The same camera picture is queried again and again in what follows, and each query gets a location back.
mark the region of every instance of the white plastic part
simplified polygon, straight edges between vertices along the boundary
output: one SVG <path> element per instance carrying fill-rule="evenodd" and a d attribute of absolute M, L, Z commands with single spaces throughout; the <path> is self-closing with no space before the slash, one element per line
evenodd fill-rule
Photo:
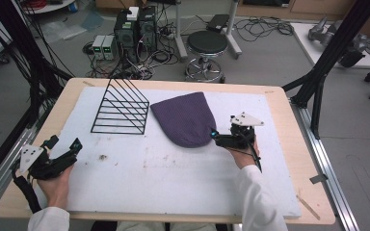
<path fill-rule="evenodd" d="M 131 13 L 129 13 L 127 15 L 127 20 L 128 21 L 137 21 L 139 8 L 138 7 L 130 7 L 128 10 Z"/>
<path fill-rule="evenodd" d="M 26 144 L 20 151 L 20 167 L 19 171 L 21 174 L 25 173 L 27 169 L 36 161 L 38 156 L 43 152 L 42 147 L 32 146 Z"/>
<path fill-rule="evenodd" d="M 239 126 L 263 126 L 264 122 L 258 118 L 255 118 L 249 114 L 242 112 L 240 115 L 233 117 L 230 120 L 231 123 Z"/>

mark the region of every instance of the white board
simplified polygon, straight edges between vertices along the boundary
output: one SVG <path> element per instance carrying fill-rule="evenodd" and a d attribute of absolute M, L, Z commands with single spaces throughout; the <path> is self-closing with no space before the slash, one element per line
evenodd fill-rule
<path fill-rule="evenodd" d="M 144 135 L 90 133 L 104 88 L 85 88 L 62 130 L 52 158 L 78 138 L 83 149 L 70 176 L 67 209 L 139 214 L 241 216 L 231 155 L 211 141 L 183 148 L 166 138 L 149 110 Z M 142 90 L 150 104 L 191 93 Z M 246 112 L 264 121 L 256 127 L 264 177 L 286 218 L 301 210 L 264 95 L 205 92 L 218 131 L 229 134 L 230 116 Z M 40 204 L 44 196 L 38 191 Z"/>
<path fill-rule="evenodd" d="M 316 24 L 306 24 L 306 23 L 290 23 L 294 27 L 294 34 L 296 38 L 300 41 L 305 54 L 311 60 L 313 64 L 317 63 L 320 59 L 321 54 L 323 54 L 325 46 L 320 43 L 318 40 L 308 39 L 308 30 L 313 28 Z M 351 68 L 370 68 L 370 55 L 364 51 L 362 52 L 365 55 L 358 63 L 356 63 Z M 335 64 L 334 67 L 343 67 L 340 64 Z"/>

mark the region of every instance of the person's hand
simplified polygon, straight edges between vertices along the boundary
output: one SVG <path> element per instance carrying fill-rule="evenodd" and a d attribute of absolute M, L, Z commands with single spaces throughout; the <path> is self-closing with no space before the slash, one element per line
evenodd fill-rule
<path fill-rule="evenodd" d="M 254 135 L 254 150 L 256 151 L 257 156 L 259 156 L 259 148 L 257 146 L 257 139 L 256 135 Z M 232 154 L 233 158 L 235 159 L 236 166 L 238 166 L 240 169 L 246 166 L 250 165 L 256 165 L 256 162 L 253 159 L 253 156 L 251 155 L 251 149 L 247 148 L 246 150 L 239 150 L 239 149 L 229 149 L 227 150 Z"/>
<path fill-rule="evenodd" d="M 60 176 L 50 180 L 38 180 L 47 198 L 47 207 L 66 209 L 68 197 L 68 178 L 73 166 L 68 167 Z"/>

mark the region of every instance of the purple fabric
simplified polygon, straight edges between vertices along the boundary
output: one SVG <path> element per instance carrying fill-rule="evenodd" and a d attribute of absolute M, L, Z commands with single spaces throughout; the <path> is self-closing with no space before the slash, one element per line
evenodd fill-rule
<path fill-rule="evenodd" d="M 151 105 L 162 130 L 175 144 L 201 147 L 212 141 L 215 118 L 203 92 L 195 92 Z"/>

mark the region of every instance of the white lab coat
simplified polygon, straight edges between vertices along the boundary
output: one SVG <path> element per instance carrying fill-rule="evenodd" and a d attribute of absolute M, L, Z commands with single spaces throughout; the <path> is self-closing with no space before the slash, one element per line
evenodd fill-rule
<path fill-rule="evenodd" d="M 238 173 L 236 185 L 243 198 L 244 231 L 287 230 L 284 218 L 276 209 L 276 202 L 257 166 L 242 168 Z M 69 213 L 63 209 L 49 207 L 32 215 L 28 230 L 62 231 L 68 230 L 68 227 Z"/>

